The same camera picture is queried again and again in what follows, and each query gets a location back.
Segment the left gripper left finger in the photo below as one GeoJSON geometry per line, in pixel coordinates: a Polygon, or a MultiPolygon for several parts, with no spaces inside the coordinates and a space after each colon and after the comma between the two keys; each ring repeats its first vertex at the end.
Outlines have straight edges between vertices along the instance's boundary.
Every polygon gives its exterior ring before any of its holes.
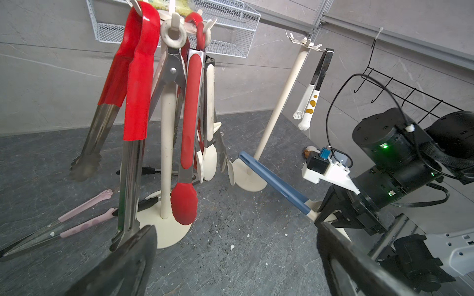
{"type": "Polygon", "coordinates": [[[156,228],[146,225],[71,286],[67,296],[143,296],[157,251],[156,228]]]}

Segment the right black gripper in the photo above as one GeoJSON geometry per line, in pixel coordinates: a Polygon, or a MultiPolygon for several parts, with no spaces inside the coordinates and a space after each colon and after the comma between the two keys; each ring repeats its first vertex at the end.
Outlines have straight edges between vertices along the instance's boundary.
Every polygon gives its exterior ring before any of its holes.
{"type": "Polygon", "coordinates": [[[337,185],[331,185],[319,207],[319,222],[324,222],[330,215],[335,228],[363,229],[370,236],[387,231],[374,210],[361,194],[337,185]]]}

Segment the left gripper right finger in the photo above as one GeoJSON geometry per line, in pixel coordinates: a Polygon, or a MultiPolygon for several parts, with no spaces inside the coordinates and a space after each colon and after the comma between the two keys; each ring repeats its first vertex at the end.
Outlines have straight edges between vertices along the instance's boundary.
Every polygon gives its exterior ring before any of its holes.
{"type": "Polygon", "coordinates": [[[414,296],[415,292],[390,275],[329,223],[317,223],[317,250],[333,296],[414,296]]]}

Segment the blue handled cream tongs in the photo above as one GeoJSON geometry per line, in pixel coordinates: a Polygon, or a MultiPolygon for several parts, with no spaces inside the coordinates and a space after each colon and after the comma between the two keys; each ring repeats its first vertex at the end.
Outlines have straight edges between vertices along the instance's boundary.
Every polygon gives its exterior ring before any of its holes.
{"type": "Polygon", "coordinates": [[[270,185],[312,222],[323,217],[318,213],[321,201],[311,201],[245,151],[232,163],[232,170],[235,183],[245,191],[258,192],[270,185]]]}

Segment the cream utensil stand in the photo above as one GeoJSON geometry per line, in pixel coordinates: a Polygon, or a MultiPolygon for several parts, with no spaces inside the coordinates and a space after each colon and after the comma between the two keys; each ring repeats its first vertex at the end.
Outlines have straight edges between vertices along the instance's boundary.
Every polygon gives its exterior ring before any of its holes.
{"type": "MultiPolygon", "coordinates": [[[[180,14],[170,11],[163,14],[163,21],[172,18],[184,24],[187,32],[187,41],[180,49],[180,54],[185,64],[185,76],[187,68],[187,55],[190,48],[196,47],[196,26],[194,23],[186,23],[185,18],[180,14]]],[[[206,37],[206,46],[211,42],[211,28],[215,20],[204,21],[204,34],[206,37]]],[[[156,227],[158,249],[171,247],[182,240],[189,232],[191,225],[184,226],[178,223],[172,213],[171,193],[178,183],[178,173],[180,168],[181,138],[183,130],[184,100],[185,89],[177,86],[175,83],[168,84],[161,94],[158,103],[161,104],[161,191],[160,200],[151,208],[139,212],[138,219],[147,225],[156,227]]],[[[197,159],[196,150],[199,147],[195,140],[195,160],[197,159]]]]}
{"type": "MultiPolygon", "coordinates": [[[[287,32],[286,36],[293,44],[297,44],[299,46],[299,52],[291,68],[286,83],[284,84],[277,104],[270,116],[269,122],[265,127],[260,143],[256,149],[256,152],[253,157],[255,160],[260,159],[310,51],[324,51],[324,49],[321,49],[322,44],[315,45],[310,38],[305,37],[302,40],[297,40],[293,37],[292,33],[288,34],[287,32]]],[[[241,159],[236,159],[232,163],[232,168],[235,183],[245,191],[259,192],[266,187],[267,183],[254,171],[252,171],[249,165],[245,164],[241,159]]]]}

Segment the slim white tongs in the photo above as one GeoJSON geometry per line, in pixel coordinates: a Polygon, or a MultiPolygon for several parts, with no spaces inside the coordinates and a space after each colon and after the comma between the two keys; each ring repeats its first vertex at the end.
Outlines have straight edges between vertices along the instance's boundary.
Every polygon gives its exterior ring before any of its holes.
{"type": "Polygon", "coordinates": [[[298,128],[306,131],[311,126],[311,120],[316,108],[316,103],[320,97],[320,89],[330,66],[334,50],[327,48],[322,54],[312,80],[307,87],[301,102],[293,114],[295,120],[299,120],[298,128]]]}

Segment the red sleeved steel tongs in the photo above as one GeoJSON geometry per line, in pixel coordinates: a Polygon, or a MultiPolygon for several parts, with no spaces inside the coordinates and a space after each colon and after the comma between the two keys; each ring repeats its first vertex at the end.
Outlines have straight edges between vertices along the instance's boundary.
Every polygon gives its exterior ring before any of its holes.
{"type": "Polygon", "coordinates": [[[160,38],[160,16],[150,4],[137,1],[125,24],[123,41],[113,58],[81,154],[70,176],[85,181],[98,170],[101,149],[122,106],[125,107],[120,198],[113,252],[139,231],[138,192],[147,137],[154,76],[154,54],[160,38]]]}

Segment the red handled steel tongs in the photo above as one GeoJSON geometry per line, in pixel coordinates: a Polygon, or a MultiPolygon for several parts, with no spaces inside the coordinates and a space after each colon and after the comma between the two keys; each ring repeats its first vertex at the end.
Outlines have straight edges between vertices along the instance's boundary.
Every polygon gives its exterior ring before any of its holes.
{"type": "MultiPolygon", "coordinates": [[[[222,124],[217,117],[216,111],[214,111],[214,123],[222,124]]],[[[217,156],[218,156],[217,164],[220,169],[220,172],[223,173],[227,167],[228,156],[227,156],[227,148],[223,142],[222,125],[215,132],[214,139],[215,139],[215,146],[217,149],[217,156]]]]}

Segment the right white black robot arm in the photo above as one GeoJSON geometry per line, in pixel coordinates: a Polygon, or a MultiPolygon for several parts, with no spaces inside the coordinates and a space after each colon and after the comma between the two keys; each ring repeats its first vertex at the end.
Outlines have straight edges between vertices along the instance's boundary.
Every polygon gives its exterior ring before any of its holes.
{"type": "MultiPolygon", "coordinates": [[[[363,119],[354,128],[353,140],[374,166],[354,179],[356,191],[338,185],[329,188],[318,209],[319,222],[333,214],[336,227],[384,233],[377,213],[389,205],[403,207],[402,198],[421,187],[442,191],[443,168],[462,184],[474,180],[474,115],[470,111],[450,113],[422,129],[392,108],[363,119]]],[[[380,265],[416,292],[434,292],[460,276],[454,262],[468,260],[452,239],[447,243],[448,250],[439,253],[427,235],[398,238],[380,265]]]]}

